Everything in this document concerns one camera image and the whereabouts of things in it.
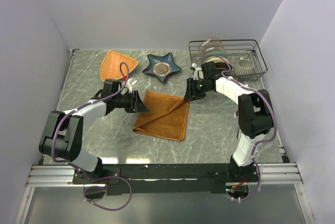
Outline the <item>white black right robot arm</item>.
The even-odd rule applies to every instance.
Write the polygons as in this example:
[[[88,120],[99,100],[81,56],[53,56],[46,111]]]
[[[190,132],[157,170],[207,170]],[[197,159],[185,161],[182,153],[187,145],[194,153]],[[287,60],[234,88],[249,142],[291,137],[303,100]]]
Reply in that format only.
[[[185,101],[203,99],[207,92],[214,91],[238,106],[239,143],[230,158],[230,178],[239,182],[253,171],[259,174],[255,161],[258,146],[273,141],[277,134],[277,122],[268,91],[241,84],[227,75],[229,70],[221,71],[213,61],[193,63],[191,69],[193,77],[187,79]]]

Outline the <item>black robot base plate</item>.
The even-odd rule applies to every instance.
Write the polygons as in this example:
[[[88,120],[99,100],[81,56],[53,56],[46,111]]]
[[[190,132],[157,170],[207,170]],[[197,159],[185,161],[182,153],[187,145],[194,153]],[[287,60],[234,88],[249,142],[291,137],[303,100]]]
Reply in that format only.
[[[107,195],[139,193],[193,193],[210,192],[224,194],[226,185],[238,184],[246,179],[256,183],[259,179],[256,167],[234,168],[228,163],[214,164],[105,164],[101,177],[87,178],[75,171],[75,185],[107,186]]]

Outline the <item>orange cloth napkin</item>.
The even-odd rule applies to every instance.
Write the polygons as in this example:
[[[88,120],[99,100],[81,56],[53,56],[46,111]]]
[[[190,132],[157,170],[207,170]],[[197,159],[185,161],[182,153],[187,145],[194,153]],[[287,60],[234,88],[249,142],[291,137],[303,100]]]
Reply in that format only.
[[[182,97],[146,92],[147,113],[140,113],[133,132],[173,141],[184,141],[190,102]]]

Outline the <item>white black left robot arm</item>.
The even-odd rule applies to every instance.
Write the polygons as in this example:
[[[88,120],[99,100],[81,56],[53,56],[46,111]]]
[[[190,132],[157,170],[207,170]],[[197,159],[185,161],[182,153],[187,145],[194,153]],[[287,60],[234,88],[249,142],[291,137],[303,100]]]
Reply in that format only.
[[[92,183],[104,177],[101,158],[93,156],[82,145],[83,128],[114,109],[123,108],[127,113],[147,113],[149,109],[137,90],[125,82],[106,80],[103,88],[79,108],[50,112],[45,124],[39,152],[54,162],[66,162],[85,174]]]

